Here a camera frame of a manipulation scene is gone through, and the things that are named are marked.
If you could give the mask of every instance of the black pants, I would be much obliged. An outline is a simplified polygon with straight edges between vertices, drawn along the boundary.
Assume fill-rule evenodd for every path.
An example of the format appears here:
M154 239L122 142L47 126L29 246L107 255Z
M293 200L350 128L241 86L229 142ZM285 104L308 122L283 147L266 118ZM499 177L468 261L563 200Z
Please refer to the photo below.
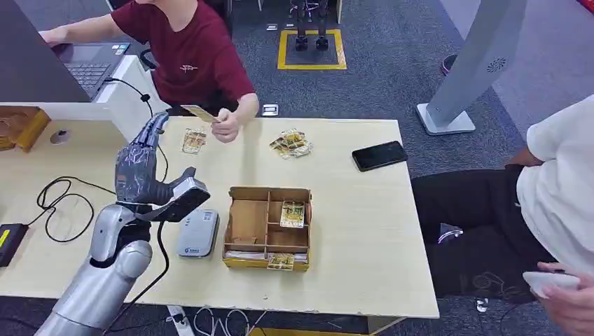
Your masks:
M231 101L225 98L222 91L216 91L209 99L205 101L188 101L185 103L166 101L165 103L171 106L171 108L167 110L170 116L183 117L193 117L194 115L183 109L180 105L198 105L215 117L219 115L219 111L222 108L233 112L237 110L237 106L239 106L237 101Z
M516 194L521 166L456 171L412 181L436 296L534 300L522 273L554 258L534 238ZM464 234L437 244L441 223Z

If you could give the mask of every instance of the hand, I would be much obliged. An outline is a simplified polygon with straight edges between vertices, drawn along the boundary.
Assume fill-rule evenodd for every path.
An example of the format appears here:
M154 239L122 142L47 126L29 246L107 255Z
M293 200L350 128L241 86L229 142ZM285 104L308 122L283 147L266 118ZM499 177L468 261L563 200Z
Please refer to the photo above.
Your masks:
M539 262L543 271L567 271L559 263ZM573 274L580 279L577 290L562 289L557 286L544 286L544 299L537 295L551 320L565 332L573 336L594 335L594 278L587 274Z
M58 27L52 30L40 31L39 35L50 46L57 46L66 41L66 29Z
M537 157L530 152L530 149L527 146L515 154L508 162L509 165L520 165L524 167L540 166L543 163L544 162L537 159Z
M219 122L213 122L210 125L214 137L223 144L235 140L240 131L240 124L237 120L237 116L228 109L221 108L217 118L219 119Z

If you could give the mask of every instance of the power strip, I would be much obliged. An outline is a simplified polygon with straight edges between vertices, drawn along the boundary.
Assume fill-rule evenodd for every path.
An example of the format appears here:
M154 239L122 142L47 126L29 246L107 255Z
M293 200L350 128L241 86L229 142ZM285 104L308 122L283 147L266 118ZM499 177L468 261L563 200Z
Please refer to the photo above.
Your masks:
M188 321L188 317L186 316L186 312L182 306L167 306L169 310L169 314L171 316L182 314L184 318L180 322L173 321L175 323L175 328L177 329L177 334L179 336L196 336L194 330L192 329L192 325L190 321Z

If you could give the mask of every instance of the black cable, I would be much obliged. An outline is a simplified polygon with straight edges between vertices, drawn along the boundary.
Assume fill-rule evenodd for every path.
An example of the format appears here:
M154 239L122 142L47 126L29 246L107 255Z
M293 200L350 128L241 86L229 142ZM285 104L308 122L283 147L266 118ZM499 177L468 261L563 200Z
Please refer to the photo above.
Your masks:
M0 321L7 321L7 322L12 322L12 323L20 324L20 325L22 325L22 326L24 326L24 327L27 327L27 328L29 328L29 329L32 329L32 330L37 330L37 329L39 329L39 327L38 327L38 326L36 326L36 325L32 325L32 324L30 324L29 322L21 321L21 320L19 320L18 318L12 318L12 317L0 317Z
M517 304L516 306L513 306L510 309L507 309L507 311L502 315L502 317L499 319L499 333L502 336L505 336L505 334L503 333L503 320L505 319L506 316L509 315L509 313L511 313L512 311L514 311L516 308L518 308L519 306L523 306L524 304Z
M165 221L159 223L159 228L157 230L157 242L159 243L159 249L161 250L161 253L163 253L163 258L165 259L165 269L147 287L145 287L145 289L143 289L142 292L138 293L138 295L136 295L136 297L134 297L132 299L132 301L130 301L130 303L128 303L124 309L122 309L120 311L120 313L116 316L116 318L111 322L111 324L103 332L103 335L107 335L107 333L109 333L109 330L111 329L111 327L113 327L113 325L116 324L116 322L130 309L130 307L134 303L136 303L136 301L138 301L138 299L141 296L143 296L146 292L148 292L149 289L151 289L154 285L156 285L159 282L159 280L161 280L161 278L163 278L165 276L167 271L169 271L169 263L170 263L169 256L167 254L167 251L165 250L165 246L163 245L163 226L164 226L164 224L165 224Z
M43 189L41 190L41 192L39 192L39 195L37 195L37 206L42 208L43 211L31 222L29 222L28 224L25 224L26 226L30 226L31 224L35 223L38 219L40 219L40 217L42 217L46 212L49 212L50 215L46 218L46 235L52 239L54 242L58 242L58 243L67 243L67 242L72 242L73 240L79 238L81 235L83 235L83 233L85 233L85 231L89 228L89 226L92 223L93 218L95 217L95 208L93 208L93 205L91 204L91 202L89 201L89 199L87 197L82 196L81 194L77 194L75 192L69 192L70 191L70 187L72 186L72 181L71 180L75 180L78 181L82 184L86 184L87 186L91 186L91 187L95 187L95 188L99 188L100 190L106 191L108 193L111 193L113 195L115 195L115 193L109 189L103 188L99 185L81 180L77 177L74 176L61 176L56 178L55 180L51 181L50 183L48 183L48 185L46 185L45 187L43 187ZM66 189L64 190L64 192L58 196L56 199L54 199L52 202L50 202L50 204L46 204L46 200L47 200L47 196L48 196L48 191L55 186L58 183L68 183L68 186L66 187ZM49 225L50 225L50 220L52 219L52 216L54 216L55 212L56 212L56 205L58 203L60 203L64 198L67 197L80 197L82 198L85 202L87 202L87 205L89 206L90 210L91 210L91 216L89 217L89 221L87 222L87 224L85 225L85 227L74 237L69 238L69 239L58 239L55 238L54 236L51 235L50 230L49 230Z
M120 328L120 329L113 329L112 331L110 331L109 333L119 333L120 331L124 331L124 330L130 330L130 329L138 329L138 328L144 328L144 327L148 327L148 326L152 326L153 324L157 324L160 322L165 322L169 317L165 317L165 318L160 318L158 320L154 320L145 324L141 324L141 325L133 325L131 327L125 327L125 328Z
M140 95L140 100L145 102L146 105L148 106L148 111L151 113L151 118L154 116L153 107L151 106L151 103L149 103L151 96L148 93L140 92L140 90L138 90L135 86L133 86L132 84L128 83L127 81L125 81L123 79L108 77L108 78L105 78L105 82L106 83L119 82L119 83L123 83L123 84L129 86L130 88L132 88L134 91L136 91ZM165 182L165 179L167 178L167 171L169 171L169 160L167 159L167 156L165 156L165 152L163 152L163 149L161 149L161 146L157 145L157 148L159 148L161 154L163 155L163 159L165 159L165 173L163 174L163 179L161 180L161 182Z

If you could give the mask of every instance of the power adapter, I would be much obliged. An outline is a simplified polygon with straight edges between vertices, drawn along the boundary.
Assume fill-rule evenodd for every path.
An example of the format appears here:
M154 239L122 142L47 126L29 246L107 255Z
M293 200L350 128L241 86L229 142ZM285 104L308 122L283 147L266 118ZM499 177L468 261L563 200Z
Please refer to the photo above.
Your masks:
M0 225L0 267L6 267L17 252L29 226L23 224Z

